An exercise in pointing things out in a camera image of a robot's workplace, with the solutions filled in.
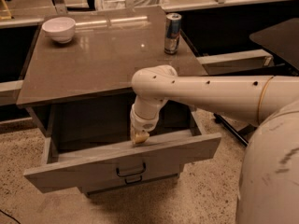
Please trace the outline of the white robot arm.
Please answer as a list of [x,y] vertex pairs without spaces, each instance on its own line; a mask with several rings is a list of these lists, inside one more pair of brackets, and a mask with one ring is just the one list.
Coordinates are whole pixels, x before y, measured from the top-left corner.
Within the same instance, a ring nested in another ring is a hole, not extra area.
[[170,65],[132,77],[131,140],[142,143],[167,101],[256,128],[239,177],[236,224],[299,224],[299,77],[180,77]]

